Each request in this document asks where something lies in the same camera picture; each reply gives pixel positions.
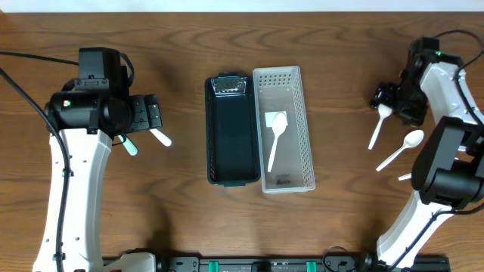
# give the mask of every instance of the black plastic bin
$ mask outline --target black plastic bin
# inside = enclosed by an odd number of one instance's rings
[[[211,184],[244,186],[260,179],[252,81],[220,73],[205,81],[206,153]]]

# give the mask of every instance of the wooden table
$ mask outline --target wooden table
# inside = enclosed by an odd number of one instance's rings
[[[3,14],[0,48],[77,59],[81,47],[129,55],[132,94],[155,93],[166,148],[149,133],[132,136],[139,154],[113,148],[104,177],[101,245],[105,256],[136,247],[166,255],[319,255],[331,246],[366,249],[407,202],[419,148],[382,172],[375,168],[413,128],[396,117],[367,149],[378,120],[368,101],[381,81],[397,81],[410,42],[463,28],[484,36],[482,14]],[[460,36],[446,51],[471,57]],[[297,65],[311,138],[316,189],[267,195],[261,182],[239,188],[206,179],[203,82],[220,72]],[[77,76],[74,66],[0,57],[0,66],[41,105]],[[467,69],[484,105],[484,62]],[[0,270],[27,271],[45,226],[51,182],[48,133],[37,113],[0,80]],[[428,114],[422,128],[433,129]],[[454,217],[422,252],[446,254],[454,271],[484,270],[484,217]]]

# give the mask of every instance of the spoon handle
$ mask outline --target spoon handle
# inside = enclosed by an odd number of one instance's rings
[[[267,172],[272,170],[272,165],[274,164],[274,156],[275,156],[275,148],[278,146],[278,138],[274,139],[274,143],[272,144],[271,155],[269,156],[269,164],[267,166]]]
[[[387,166],[389,163],[391,163],[405,148],[408,146],[404,144],[402,147],[400,147],[397,151],[394,152],[394,154],[390,155],[388,158],[386,158],[378,167],[377,171],[380,171],[383,169],[385,166]]]
[[[375,128],[375,131],[373,131],[373,136],[371,136],[370,145],[368,146],[369,150],[371,150],[373,148],[373,146],[375,145],[375,142],[377,141],[378,134],[380,133],[381,124],[383,123],[384,119],[385,119],[385,117],[380,116],[380,121],[378,121],[378,124],[377,124],[377,127]]]

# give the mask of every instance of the green tape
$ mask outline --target green tape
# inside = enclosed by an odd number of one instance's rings
[[[306,262],[306,267],[308,269],[308,272],[317,272],[318,271],[315,261]]]
[[[219,272],[219,263],[217,261],[209,261],[209,272]]]

